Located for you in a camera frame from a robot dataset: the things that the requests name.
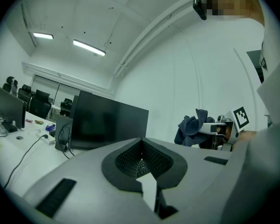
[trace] white desk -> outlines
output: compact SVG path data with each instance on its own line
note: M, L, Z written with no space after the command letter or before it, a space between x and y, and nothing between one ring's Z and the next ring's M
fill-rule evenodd
M51 109L55 109L55 110L61 111L60 106L57 106L57 105L52 105L52 106L51 106Z
M48 120L41 119L29 112L26 112L26 119L33 120L33 123L25 122L25 128L13 133L9 133L7 137L0 138L0 184L5 185L7 179L20 162L22 156L38 140L36 132L45 131L46 125L51 123ZM38 125L34 121L41 120L43 125ZM22 140L17 140L16 137L23 137ZM74 150L74 154L79 154L82 150ZM59 165L67 161L63 153L55 149L55 145L48 145L45 141L39 140L32 149L26 154L21 165L15 170L13 176L7 186L8 190L13 191L19 196L24 193L41 177L57 168Z

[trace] fluorescent light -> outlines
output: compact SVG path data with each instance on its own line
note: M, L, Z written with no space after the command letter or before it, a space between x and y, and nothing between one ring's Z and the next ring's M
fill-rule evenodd
M99 55L101 55L101 56L105 56L105 54L106 54L104 51L102 51L102 50L100 50L100 49L97 49L97 48L95 48L95 47L92 47L92 46L90 46L90 45L88 45L88 44L86 44L86 43L79 42L79 41L77 41L77 40L74 40L73 42L74 42L74 45L79 46L79 47L82 47L82 48L87 49L87 50L89 50L89 51L92 51L92 52L94 52L94 53L97 53L97 54L99 54Z
M41 38L46 38L46 39L51 39L51 40L54 38L53 35L45 34L45 33L34 32L33 35L36 37L41 37Z

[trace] computer monitor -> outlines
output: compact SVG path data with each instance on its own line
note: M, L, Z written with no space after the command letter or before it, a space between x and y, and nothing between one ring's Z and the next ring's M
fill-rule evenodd
M81 91L70 147L88 150L145 137L147 120L147 110Z
M75 110L76 110L76 106L77 106L77 103L78 103L78 99L79 99L79 96L75 95L73 103L71 104L70 117L72 119L74 118L74 115L75 115Z
M15 121L19 129L25 127L27 103L0 88L0 115L6 121Z

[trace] black rubber pad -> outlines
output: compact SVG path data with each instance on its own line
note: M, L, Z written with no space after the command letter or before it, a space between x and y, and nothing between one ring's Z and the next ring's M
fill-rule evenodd
M228 162L227 159L220 159L220 158L211 157L211 156L207 156L204 160L209 161L209 162L214 162L217 164L222 164L222 165L226 165Z
M76 181L63 178L44 200L37 205L36 209L52 218L75 184Z

